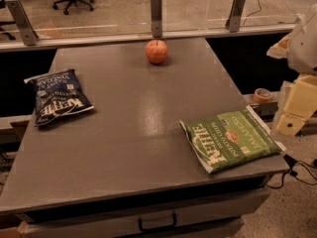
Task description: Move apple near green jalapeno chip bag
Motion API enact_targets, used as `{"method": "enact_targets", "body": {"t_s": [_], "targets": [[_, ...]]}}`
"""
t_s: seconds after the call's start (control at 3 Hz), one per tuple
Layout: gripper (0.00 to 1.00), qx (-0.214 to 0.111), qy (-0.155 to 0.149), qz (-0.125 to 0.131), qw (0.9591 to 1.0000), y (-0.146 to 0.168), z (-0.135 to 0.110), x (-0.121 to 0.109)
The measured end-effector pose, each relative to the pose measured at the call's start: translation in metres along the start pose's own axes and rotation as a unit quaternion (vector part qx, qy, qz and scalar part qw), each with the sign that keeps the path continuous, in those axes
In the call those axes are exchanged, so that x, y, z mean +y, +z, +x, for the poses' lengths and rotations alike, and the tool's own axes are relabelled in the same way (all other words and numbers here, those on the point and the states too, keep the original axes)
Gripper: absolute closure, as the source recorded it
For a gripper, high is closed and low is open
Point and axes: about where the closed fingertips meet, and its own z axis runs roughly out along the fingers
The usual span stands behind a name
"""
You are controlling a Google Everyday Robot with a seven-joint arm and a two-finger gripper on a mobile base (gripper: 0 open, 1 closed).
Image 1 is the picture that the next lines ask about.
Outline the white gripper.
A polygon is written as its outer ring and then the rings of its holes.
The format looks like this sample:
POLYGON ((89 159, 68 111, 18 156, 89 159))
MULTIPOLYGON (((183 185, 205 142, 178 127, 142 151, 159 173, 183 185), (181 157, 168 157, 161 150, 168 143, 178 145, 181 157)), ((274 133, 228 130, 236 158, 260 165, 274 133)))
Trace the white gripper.
POLYGON ((317 111, 317 4, 300 18, 291 35, 285 35, 266 54, 286 59, 288 66, 300 74, 291 84, 276 131, 295 136, 317 111))

